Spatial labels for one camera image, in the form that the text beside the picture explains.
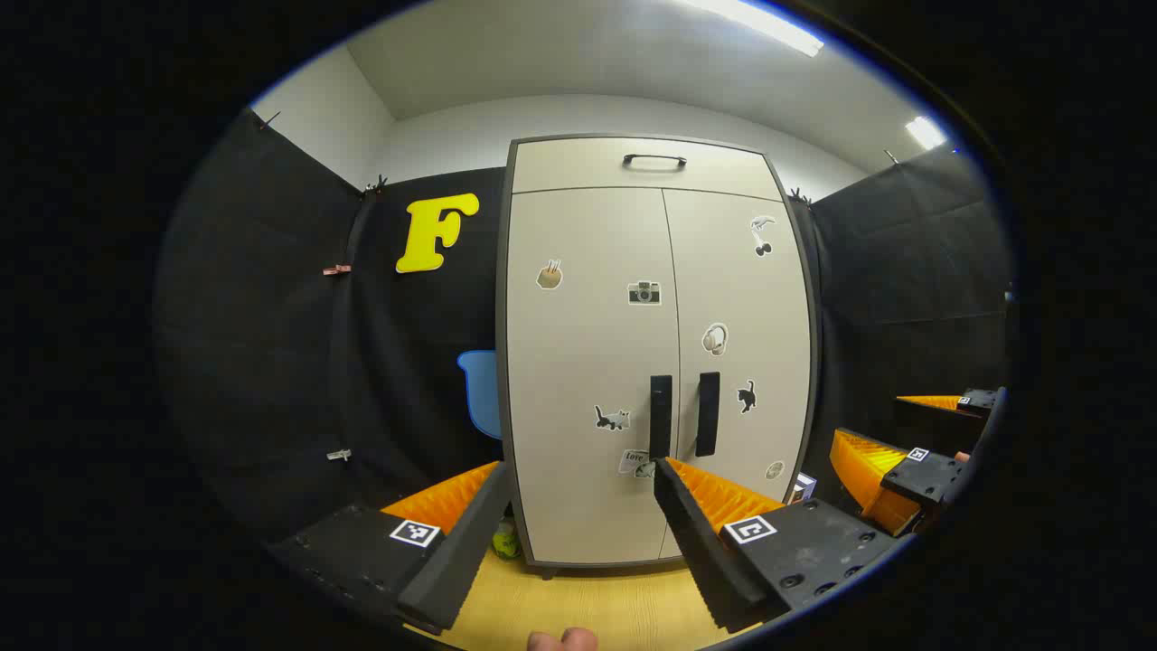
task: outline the cabinet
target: cabinet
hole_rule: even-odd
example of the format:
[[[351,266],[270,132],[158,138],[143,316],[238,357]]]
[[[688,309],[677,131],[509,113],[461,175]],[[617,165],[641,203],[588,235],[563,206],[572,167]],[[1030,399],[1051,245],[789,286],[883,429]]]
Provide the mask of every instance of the cabinet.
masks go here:
[[[661,136],[515,141],[501,220],[500,414],[531,564],[679,555],[635,468],[653,377],[671,379],[670,456],[787,496],[818,342],[794,222],[761,154]],[[705,373],[718,375],[709,454]]]

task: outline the black door handle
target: black door handle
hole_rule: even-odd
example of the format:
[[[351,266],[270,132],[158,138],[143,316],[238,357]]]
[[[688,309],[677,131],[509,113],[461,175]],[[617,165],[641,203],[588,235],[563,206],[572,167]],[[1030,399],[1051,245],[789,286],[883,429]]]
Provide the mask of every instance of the black door handle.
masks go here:
[[[651,376],[650,458],[671,454],[671,377]]]
[[[715,454],[715,439],[720,429],[720,373],[699,375],[699,434],[695,435],[695,457]]]
[[[622,164],[631,164],[631,161],[635,158],[670,158],[672,161],[679,161],[678,168],[683,169],[687,164],[687,158],[683,156],[661,156],[658,154],[627,154],[622,156]]]

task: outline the black fabric wall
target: black fabric wall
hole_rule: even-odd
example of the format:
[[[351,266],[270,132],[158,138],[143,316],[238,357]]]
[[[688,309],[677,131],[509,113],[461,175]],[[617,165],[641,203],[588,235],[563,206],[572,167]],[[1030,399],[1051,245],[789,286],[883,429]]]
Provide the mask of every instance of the black fabric wall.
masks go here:
[[[897,395],[1007,383],[1012,256],[982,177],[946,147],[830,194],[810,212],[824,354],[803,472],[818,480],[817,497],[846,503],[828,460],[835,428],[885,438]]]
[[[278,540],[354,496],[388,503],[500,459],[457,357],[494,349],[504,168],[366,199],[245,112],[192,179],[157,276],[159,371],[208,484]],[[473,193],[443,265],[398,273],[407,206]],[[995,389],[1011,280],[994,206],[934,150],[815,202],[789,200],[819,305],[820,383],[803,472],[852,508],[832,430],[879,436],[892,399]],[[354,223],[358,223],[353,234]],[[349,262],[349,274],[322,268]],[[325,453],[354,451],[327,461]]]
[[[460,354],[494,349],[498,227],[506,168],[428,176],[375,194],[349,274],[349,447],[400,497],[501,459],[466,408]],[[433,271],[398,273],[415,200],[473,193],[452,246]]]
[[[191,179],[156,279],[170,413],[206,482],[277,540],[346,504],[329,375],[333,276],[359,192],[239,116]]]

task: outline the ceiling light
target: ceiling light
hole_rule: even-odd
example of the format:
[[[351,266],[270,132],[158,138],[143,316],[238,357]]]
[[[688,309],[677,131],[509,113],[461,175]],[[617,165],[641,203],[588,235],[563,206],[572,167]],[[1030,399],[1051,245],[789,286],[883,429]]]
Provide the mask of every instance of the ceiling light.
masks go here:
[[[926,149],[931,149],[937,145],[942,145],[948,138],[944,133],[933,124],[933,120],[920,116],[916,119],[909,121],[905,126],[908,127],[908,133],[912,134],[916,141]]]
[[[678,0],[684,5],[691,5],[700,9],[718,14],[725,19],[743,23],[757,31],[761,31],[776,40],[781,40],[809,57],[819,53],[824,42],[789,23],[788,21],[773,16],[759,7],[740,2],[739,0]]]

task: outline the orange ribbed pad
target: orange ribbed pad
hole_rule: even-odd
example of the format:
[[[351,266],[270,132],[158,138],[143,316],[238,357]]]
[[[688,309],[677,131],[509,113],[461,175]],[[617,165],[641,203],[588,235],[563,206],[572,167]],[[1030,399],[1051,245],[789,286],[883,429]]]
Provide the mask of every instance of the orange ribbed pad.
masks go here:
[[[753,490],[737,483],[700,471],[676,459],[666,458],[671,467],[683,480],[691,496],[699,504],[699,510],[712,524],[712,531],[718,533],[723,525],[782,509],[783,504],[764,497]]]
[[[908,402],[927,405],[928,407],[951,409],[952,412],[956,412],[956,404],[960,401],[960,397],[958,395],[898,395],[896,398]]]
[[[914,516],[920,505],[879,486],[884,474],[904,461],[908,451],[861,438],[855,432],[835,430],[828,458],[835,474],[863,515],[896,534]]]
[[[470,502],[482,488],[486,478],[491,476],[499,465],[498,461],[466,471],[460,475],[436,483],[430,488],[399,500],[382,510],[382,513],[415,520],[426,525],[442,527],[443,534],[449,534],[458,518],[470,506]]]

